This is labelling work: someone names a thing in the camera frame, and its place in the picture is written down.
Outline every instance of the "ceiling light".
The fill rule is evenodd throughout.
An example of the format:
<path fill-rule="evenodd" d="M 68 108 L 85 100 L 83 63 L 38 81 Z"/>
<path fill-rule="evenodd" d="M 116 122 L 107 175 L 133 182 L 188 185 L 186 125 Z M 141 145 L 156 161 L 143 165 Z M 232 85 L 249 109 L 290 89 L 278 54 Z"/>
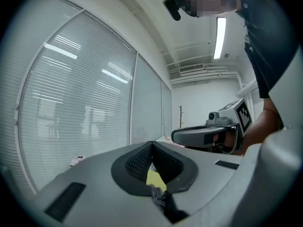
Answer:
<path fill-rule="evenodd" d="M 113 78 L 115 78 L 115 79 L 117 79 L 117 80 L 119 80 L 119 81 L 122 81 L 123 83 L 128 83 L 128 81 L 125 81 L 122 78 L 117 77 L 116 75 L 114 75 L 113 73 L 110 73 L 107 70 L 103 69 L 102 72 L 105 73 L 105 74 L 107 74 L 107 75 L 109 75 L 109 76 L 111 76 L 111 77 L 113 77 Z"/>
<path fill-rule="evenodd" d="M 221 51 L 222 51 L 224 36 L 225 36 L 225 28 L 226 28 L 226 18 L 218 17 L 217 18 L 217 39 L 216 39 L 216 47 L 214 50 L 214 59 L 219 59 L 221 56 Z"/>
<path fill-rule="evenodd" d="M 65 50 L 62 50 L 62 49 L 60 49 L 60 48 L 58 48 L 58 47 L 56 47 L 56 46 L 53 46 L 53 45 L 51 45 L 51 44 L 45 44 L 44 47 L 45 47 L 45 48 L 48 48 L 48 49 L 51 49 L 51 50 L 53 50 L 53 51 L 57 51 L 57 52 L 59 52 L 59 53 L 61 53 L 61 54 L 63 54 L 63 55 L 66 55 L 66 56 L 68 56 L 68 57 L 71 57 L 71 58 L 73 58 L 73 59 L 77 59 L 77 56 L 76 56 L 76 55 L 74 55 L 74 54 L 72 54 L 72 53 L 69 53 L 69 52 L 67 52 L 67 51 L 65 51 Z"/>

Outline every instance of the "black shirt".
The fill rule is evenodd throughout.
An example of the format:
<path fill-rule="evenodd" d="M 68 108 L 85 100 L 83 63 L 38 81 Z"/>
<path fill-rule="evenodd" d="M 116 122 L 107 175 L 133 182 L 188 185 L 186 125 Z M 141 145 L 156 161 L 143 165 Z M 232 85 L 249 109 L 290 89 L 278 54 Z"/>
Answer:
<path fill-rule="evenodd" d="M 298 48 L 294 28 L 274 0 L 241 0 L 237 14 L 245 20 L 245 52 L 256 75 L 260 98 L 269 98 L 269 91 Z"/>

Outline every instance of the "yellow object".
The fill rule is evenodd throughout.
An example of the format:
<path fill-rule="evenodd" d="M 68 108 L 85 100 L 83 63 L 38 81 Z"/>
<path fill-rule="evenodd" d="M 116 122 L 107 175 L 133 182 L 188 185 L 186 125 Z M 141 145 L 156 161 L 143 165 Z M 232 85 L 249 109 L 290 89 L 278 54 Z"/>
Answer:
<path fill-rule="evenodd" d="M 162 191 L 166 191 L 166 185 L 161 179 L 159 173 L 148 170 L 146 185 L 154 184 L 155 187 L 160 187 Z"/>

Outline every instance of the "white ceiling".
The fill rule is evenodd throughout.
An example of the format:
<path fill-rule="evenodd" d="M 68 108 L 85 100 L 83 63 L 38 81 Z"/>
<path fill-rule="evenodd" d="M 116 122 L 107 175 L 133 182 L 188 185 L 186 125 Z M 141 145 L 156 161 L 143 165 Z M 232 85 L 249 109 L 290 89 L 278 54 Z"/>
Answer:
<path fill-rule="evenodd" d="M 179 77 L 178 68 L 220 62 L 235 69 L 244 52 L 244 21 L 235 13 L 227 18 L 225 39 L 220 59 L 214 60 L 216 17 L 191 17 L 181 9 L 175 21 L 163 5 L 164 0 L 120 0 L 143 24 L 163 55 L 172 78 Z"/>

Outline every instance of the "window blinds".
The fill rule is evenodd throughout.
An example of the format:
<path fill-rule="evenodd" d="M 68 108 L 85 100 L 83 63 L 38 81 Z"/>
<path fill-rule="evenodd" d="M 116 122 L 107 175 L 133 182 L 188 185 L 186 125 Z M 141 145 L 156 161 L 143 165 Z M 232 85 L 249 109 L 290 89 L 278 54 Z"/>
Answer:
<path fill-rule="evenodd" d="M 171 91 L 162 81 L 162 118 L 163 135 L 171 136 L 172 132 L 172 111 L 171 111 Z"/>
<path fill-rule="evenodd" d="M 138 56 L 134 80 L 132 144 L 162 136 L 161 79 Z"/>
<path fill-rule="evenodd" d="M 28 0 L 16 14 L 3 40 L 0 61 L 0 165 L 11 170 L 17 186 L 27 199 L 34 195 L 18 158 L 14 132 L 20 82 L 45 39 L 79 9 L 63 0 Z"/>
<path fill-rule="evenodd" d="M 88 12 L 45 45 L 26 82 L 20 142 L 37 189 L 92 156 L 129 143 L 136 51 Z"/>

